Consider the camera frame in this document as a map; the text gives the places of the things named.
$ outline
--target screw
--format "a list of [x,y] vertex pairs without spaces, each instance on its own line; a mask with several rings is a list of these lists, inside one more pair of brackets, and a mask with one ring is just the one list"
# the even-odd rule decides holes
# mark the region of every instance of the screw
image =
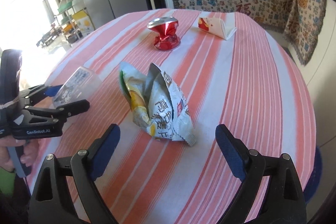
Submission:
[[77,154],[80,155],[80,156],[85,156],[86,153],[87,153],[87,150],[86,150],[86,149],[81,149],[81,150],[78,151]]
[[288,155],[287,153],[283,153],[282,154],[282,157],[285,159],[285,160],[290,160],[291,156]]
[[250,150],[249,150],[249,153],[250,153],[250,155],[252,155],[252,156],[256,156],[256,155],[258,154],[258,151],[255,150],[255,149],[250,149]]
[[54,157],[53,154],[48,154],[45,158],[46,160],[51,160]]

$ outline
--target blue gripper pad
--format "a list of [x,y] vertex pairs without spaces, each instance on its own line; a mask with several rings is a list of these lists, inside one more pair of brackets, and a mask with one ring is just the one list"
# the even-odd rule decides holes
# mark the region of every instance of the blue gripper pad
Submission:
[[95,181],[98,177],[101,177],[109,163],[114,150],[116,149],[120,140],[120,128],[116,124],[110,125],[108,130],[104,135],[95,141],[98,145],[101,142],[100,147],[98,147],[94,157],[91,159],[91,172],[90,177]]
[[232,174],[236,178],[239,178],[240,181],[244,181],[246,177],[244,160],[233,145],[235,138],[224,125],[218,125],[216,127],[216,142],[222,151]]
[[57,94],[57,92],[61,89],[62,86],[63,85],[51,86],[44,92],[44,94],[48,97],[54,97]]

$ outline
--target pink and white striped cloth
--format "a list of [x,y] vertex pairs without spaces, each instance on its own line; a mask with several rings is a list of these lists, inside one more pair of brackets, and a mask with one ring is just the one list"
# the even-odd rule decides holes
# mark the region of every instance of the pink and white striped cloth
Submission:
[[[150,20],[163,16],[179,20],[181,45],[171,52],[155,50],[156,33],[146,28]],[[235,21],[237,31],[225,41],[198,29],[200,16]],[[194,147],[156,141],[132,122],[118,86],[121,61],[142,73],[153,62],[173,77],[188,100],[198,137]],[[95,71],[102,85],[89,99],[89,111],[66,124],[62,137],[41,140],[28,177],[31,189],[48,153],[62,157],[88,148],[111,123],[120,125],[121,139],[96,185],[120,224],[217,222],[240,184],[214,140],[220,123],[263,155],[290,154],[302,186],[306,185],[316,134],[307,88],[284,50],[248,16],[168,9],[127,14],[83,39],[46,83],[64,83],[79,66]],[[248,219],[256,217],[266,185],[265,178]],[[73,181],[69,188],[79,216],[85,219]]]

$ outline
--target can lid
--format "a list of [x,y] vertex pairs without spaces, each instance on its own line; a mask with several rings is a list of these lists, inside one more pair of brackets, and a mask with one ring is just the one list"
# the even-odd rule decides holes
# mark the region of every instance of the can lid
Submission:
[[152,20],[151,22],[149,22],[147,24],[147,28],[151,29],[151,28],[159,26],[161,24],[172,23],[172,22],[178,22],[178,20],[174,17],[160,17],[160,18],[156,18],[156,19]]

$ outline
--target crumpled paper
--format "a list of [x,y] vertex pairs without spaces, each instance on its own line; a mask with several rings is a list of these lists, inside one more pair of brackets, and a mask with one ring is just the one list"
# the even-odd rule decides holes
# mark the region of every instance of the crumpled paper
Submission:
[[151,63],[148,75],[120,63],[120,89],[133,114],[133,122],[155,138],[196,143],[188,104],[182,90],[160,67]]
[[237,30],[236,26],[229,20],[224,23],[221,18],[215,17],[200,17],[198,27],[225,40],[230,39]]

